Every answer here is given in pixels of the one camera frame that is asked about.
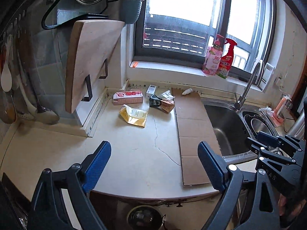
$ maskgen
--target white tissue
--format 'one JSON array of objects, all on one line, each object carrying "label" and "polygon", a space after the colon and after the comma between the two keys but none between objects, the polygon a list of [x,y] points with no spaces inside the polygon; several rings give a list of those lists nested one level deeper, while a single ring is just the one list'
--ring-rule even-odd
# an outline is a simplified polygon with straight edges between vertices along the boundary
[{"label": "white tissue", "polygon": [[182,93],[182,95],[190,94],[192,91],[193,91],[192,88],[186,89],[186,90]]},{"label": "white tissue", "polygon": [[160,97],[163,98],[163,99],[166,99],[166,100],[172,100],[174,98],[174,96],[171,94],[170,90],[162,93]]}]

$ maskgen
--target hanging spoon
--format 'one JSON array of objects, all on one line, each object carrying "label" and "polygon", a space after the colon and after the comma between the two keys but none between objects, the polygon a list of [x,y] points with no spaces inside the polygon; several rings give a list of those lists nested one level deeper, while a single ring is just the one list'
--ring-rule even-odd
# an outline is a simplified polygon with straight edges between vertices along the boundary
[{"label": "hanging spoon", "polygon": [[12,35],[9,35],[7,39],[6,58],[1,74],[1,87],[5,92],[9,92],[12,88],[12,76],[8,65],[11,58],[11,48],[12,48]]}]

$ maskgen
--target faucet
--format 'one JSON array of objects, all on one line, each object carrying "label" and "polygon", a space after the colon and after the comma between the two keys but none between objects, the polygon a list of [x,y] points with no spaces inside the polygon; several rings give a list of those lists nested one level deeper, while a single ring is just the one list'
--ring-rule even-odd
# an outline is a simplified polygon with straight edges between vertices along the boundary
[{"label": "faucet", "polygon": [[253,73],[251,74],[251,78],[248,81],[248,85],[246,86],[246,88],[244,89],[243,94],[239,97],[239,99],[237,99],[237,94],[234,93],[235,95],[235,100],[236,103],[234,104],[235,109],[240,110],[242,105],[244,104],[245,100],[246,100],[246,95],[249,91],[249,89],[251,88],[251,84],[253,82],[253,79],[255,78],[255,76],[257,75],[256,78],[256,86],[260,85],[260,82],[262,80],[263,77],[263,73],[264,73],[264,62],[263,60],[259,60]]}]

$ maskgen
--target utensil holder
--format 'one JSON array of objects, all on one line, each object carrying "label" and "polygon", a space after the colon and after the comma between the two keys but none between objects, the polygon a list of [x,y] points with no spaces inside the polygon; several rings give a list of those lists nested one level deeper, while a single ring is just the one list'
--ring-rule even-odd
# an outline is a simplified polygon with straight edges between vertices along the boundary
[{"label": "utensil holder", "polygon": [[142,2],[140,0],[123,0],[120,10],[120,20],[125,24],[134,24],[141,12]]}]

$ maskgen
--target power outlet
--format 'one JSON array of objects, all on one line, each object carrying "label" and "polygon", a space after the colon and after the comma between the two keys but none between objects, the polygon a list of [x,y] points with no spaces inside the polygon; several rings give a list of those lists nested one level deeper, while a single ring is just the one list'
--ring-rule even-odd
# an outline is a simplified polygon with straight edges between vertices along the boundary
[{"label": "power outlet", "polygon": [[280,87],[281,85],[281,81],[282,81],[282,77],[277,77],[274,81],[274,84],[277,86],[277,87]]}]

